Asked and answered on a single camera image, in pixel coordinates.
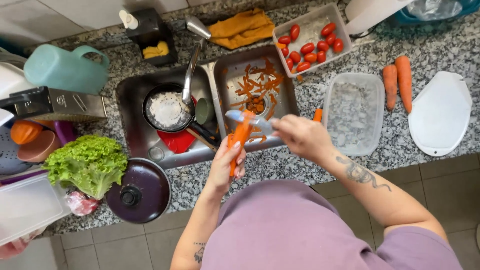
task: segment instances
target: red cherry tomato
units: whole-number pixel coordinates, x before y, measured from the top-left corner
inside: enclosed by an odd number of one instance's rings
[[[320,33],[322,34],[322,36],[326,37],[329,34],[331,34],[335,30],[335,28],[336,28],[336,25],[334,23],[329,23],[324,26],[324,28]]]
[[[310,42],[303,45],[300,49],[300,52],[303,53],[303,55],[305,55],[307,53],[313,52],[314,49],[315,49],[315,45],[313,44],[313,42]]]
[[[302,62],[302,63],[297,65],[297,71],[298,72],[307,70],[309,68],[310,68],[310,63],[308,63],[308,62]]]
[[[333,44],[333,52],[341,51],[343,51],[343,40],[337,38],[335,39],[335,43]]]
[[[293,60],[294,63],[298,63],[301,60],[300,54],[296,51],[290,53],[290,58]]]
[[[288,44],[290,44],[290,37],[289,36],[281,36],[281,37],[278,38],[278,42],[282,43],[282,44],[285,44],[285,45],[288,45]]]
[[[331,33],[325,38],[325,41],[327,42],[328,45],[332,45],[335,42],[335,38],[336,38],[335,33]]]
[[[327,60],[327,55],[325,54],[324,51],[322,51],[322,50],[319,51],[317,53],[317,62],[323,63],[323,62],[325,62],[325,60]]]
[[[288,47],[282,49],[283,56],[287,57],[288,55]]]
[[[318,51],[328,51],[328,43],[326,41],[319,41],[317,43],[317,50]]]
[[[288,69],[289,69],[289,70],[292,70],[292,68],[293,68],[293,60],[290,59],[290,58],[287,58],[287,59],[285,59],[285,61],[287,62],[287,67],[288,67]]]
[[[310,63],[317,62],[317,56],[313,52],[305,54],[303,58],[305,59],[305,61]]]
[[[292,28],[290,28],[290,37],[292,38],[293,41],[295,41],[300,34],[300,26],[297,24],[292,25]]]

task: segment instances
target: woman's hand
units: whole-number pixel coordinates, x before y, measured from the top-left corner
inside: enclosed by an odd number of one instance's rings
[[[277,129],[273,136],[280,137],[290,151],[320,166],[335,151],[330,135],[320,122],[289,114],[280,120],[272,119],[272,126]]]
[[[234,144],[229,150],[227,140],[228,136],[222,140],[213,159],[210,174],[208,175],[207,183],[205,184],[205,188],[209,188],[222,196],[228,191],[231,184],[230,162],[238,155],[234,176],[236,179],[240,179],[245,175],[244,161],[247,156],[243,148],[240,150],[240,142]]]

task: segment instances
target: yellow cloth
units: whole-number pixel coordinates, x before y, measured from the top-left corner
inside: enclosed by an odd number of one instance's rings
[[[261,9],[240,12],[237,15],[208,27],[211,42],[236,49],[263,38],[272,37],[275,25]]]
[[[168,44],[160,41],[156,47],[147,47],[143,49],[144,58],[152,58],[155,56],[164,56],[168,54]]]

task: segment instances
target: wrist tattoo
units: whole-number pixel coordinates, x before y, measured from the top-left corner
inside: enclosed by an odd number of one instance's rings
[[[347,175],[348,179],[360,184],[371,182],[373,188],[386,186],[390,192],[392,191],[392,189],[390,189],[387,184],[377,185],[377,180],[375,179],[375,176],[373,176],[373,174],[371,174],[366,168],[356,164],[349,159],[337,157],[336,160],[342,164],[347,165],[347,168],[345,169],[345,174]]]
[[[195,260],[200,264],[202,262],[202,259],[204,258],[205,245],[207,243],[194,242],[193,244],[201,246],[201,248],[193,255]]]

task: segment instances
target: purple pot lid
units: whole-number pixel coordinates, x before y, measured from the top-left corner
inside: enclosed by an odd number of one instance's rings
[[[107,192],[107,204],[124,221],[147,223],[163,214],[170,203],[170,182],[157,164],[142,158],[128,160],[121,185]]]

